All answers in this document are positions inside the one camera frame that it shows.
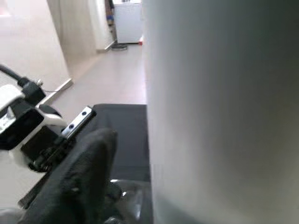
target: hallway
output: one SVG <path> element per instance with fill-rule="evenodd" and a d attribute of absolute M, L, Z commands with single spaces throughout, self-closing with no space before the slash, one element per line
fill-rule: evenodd
<path fill-rule="evenodd" d="M 146 104 L 142 47 L 109 51 L 56 99 L 52 106 L 71 121 L 86 105 Z"/>

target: gray wall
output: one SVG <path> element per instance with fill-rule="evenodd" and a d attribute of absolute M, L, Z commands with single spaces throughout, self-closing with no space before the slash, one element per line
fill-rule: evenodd
<path fill-rule="evenodd" d="M 144 0 L 158 224 L 297 224 L 299 3 Z"/>

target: white appliance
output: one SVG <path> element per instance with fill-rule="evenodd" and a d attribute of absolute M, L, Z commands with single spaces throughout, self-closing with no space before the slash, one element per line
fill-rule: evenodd
<path fill-rule="evenodd" d="M 114 1 L 114 19 L 118 43 L 138 43 L 142 36 L 140 0 Z"/>

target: beige floor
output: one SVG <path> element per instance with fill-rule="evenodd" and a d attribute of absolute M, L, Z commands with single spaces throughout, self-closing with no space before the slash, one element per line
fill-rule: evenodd
<path fill-rule="evenodd" d="M 80 65 L 81 69 L 91 64 Z M 99 56 L 75 84 L 53 103 L 67 121 L 86 105 L 145 104 L 145 74 L 142 47 L 130 45 L 128 51 L 109 51 Z M 17 207 L 18 200 L 41 175 L 16 166 L 8 155 L 0 153 L 0 208 Z"/>
<path fill-rule="evenodd" d="M 146 104 L 145 92 L 142 47 L 129 45 L 99 57 L 52 106 L 71 121 L 86 105 Z"/>

